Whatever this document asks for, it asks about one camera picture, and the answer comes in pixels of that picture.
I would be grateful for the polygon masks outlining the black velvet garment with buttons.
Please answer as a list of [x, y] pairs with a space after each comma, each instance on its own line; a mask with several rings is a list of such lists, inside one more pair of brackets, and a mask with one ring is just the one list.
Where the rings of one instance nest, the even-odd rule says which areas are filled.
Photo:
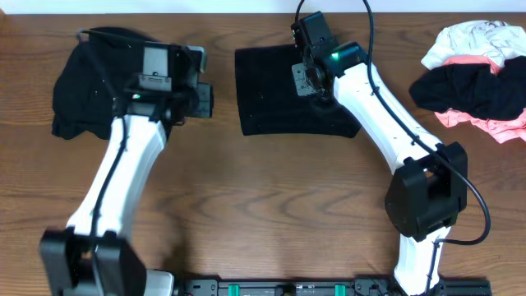
[[298, 95], [293, 66], [301, 61], [291, 44], [235, 51], [238, 112], [245, 136], [358, 134], [360, 123], [340, 104], [318, 95]]

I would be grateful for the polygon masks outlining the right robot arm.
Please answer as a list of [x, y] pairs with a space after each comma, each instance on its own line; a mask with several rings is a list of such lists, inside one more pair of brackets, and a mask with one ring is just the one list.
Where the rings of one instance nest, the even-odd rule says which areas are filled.
[[394, 97], [359, 44], [323, 39], [297, 43], [293, 67], [301, 96], [346, 109], [385, 158], [392, 179], [385, 210], [399, 231], [394, 279], [405, 295], [426, 295], [440, 282], [441, 244], [467, 205], [467, 154], [444, 145]]

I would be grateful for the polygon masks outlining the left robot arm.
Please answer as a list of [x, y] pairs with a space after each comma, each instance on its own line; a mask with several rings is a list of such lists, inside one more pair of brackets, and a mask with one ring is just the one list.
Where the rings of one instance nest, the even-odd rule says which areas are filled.
[[53, 295], [181, 295], [168, 271], [149, 270], [135, 254], [131, 231], [145, 183], [172, 127], [210, 118], [211, 85], [198, 46], [144, 42], [141, 71], [119, 96], [88, 44], [87, 57], [113, 97], [114, 118], [103, 161], [85, 199], [62, 230], [48, 229], [39, 252]]

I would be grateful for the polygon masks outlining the folded black polo shirt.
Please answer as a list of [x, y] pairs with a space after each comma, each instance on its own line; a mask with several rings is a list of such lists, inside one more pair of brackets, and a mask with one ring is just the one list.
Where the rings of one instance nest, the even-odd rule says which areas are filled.
[[113, 121], [113, 97], [88, 54], [102, 65], [122, 98], [125, 82], [142, 71], [144, 45], [152, 38], [122, 27], [89, 29], [87, 40], [72, 51], [53, 88], [52, 134], [65, 140], [91, 132], [107, 140]]

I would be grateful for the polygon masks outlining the dark navy crumpled garment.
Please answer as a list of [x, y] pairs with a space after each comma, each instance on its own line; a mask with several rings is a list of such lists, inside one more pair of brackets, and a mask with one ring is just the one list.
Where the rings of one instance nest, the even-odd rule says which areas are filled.
[[409, 94], [433, 112], [454, 109], [474, 118], [514, 120], [525, 109], [525, 57], [506, 60], [497, 74], [486, 63], [437, 67], [417, 79]]

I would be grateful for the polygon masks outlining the pink and white garment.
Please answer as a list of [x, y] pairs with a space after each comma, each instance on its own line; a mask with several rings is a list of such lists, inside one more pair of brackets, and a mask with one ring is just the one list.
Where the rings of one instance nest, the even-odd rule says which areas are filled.
[[[497, 74], [505, 61], [525, 55], [525, 31], [504, 21], [467, 21], [444, 28], [422, 58], [421, 64], [431, 70], [450, 64], [482, 63]], [[445, 127], [469, 122], [493, 137], [498, 143], [525, 139], [525, 114], [510, 121], [474, 118], [467, 113], [448, 109], [437, 113]]]

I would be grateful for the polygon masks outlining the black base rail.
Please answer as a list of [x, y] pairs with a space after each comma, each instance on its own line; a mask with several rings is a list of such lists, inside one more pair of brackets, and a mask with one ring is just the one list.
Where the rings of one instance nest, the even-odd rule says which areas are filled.
[[[187, 280], [173, 292], [179, 296], [396, 296], [404, 291], [391, 278], [361, 277], [336, 281]], [[487, 280], [440, 280], [426, 295], [491, 296]]]

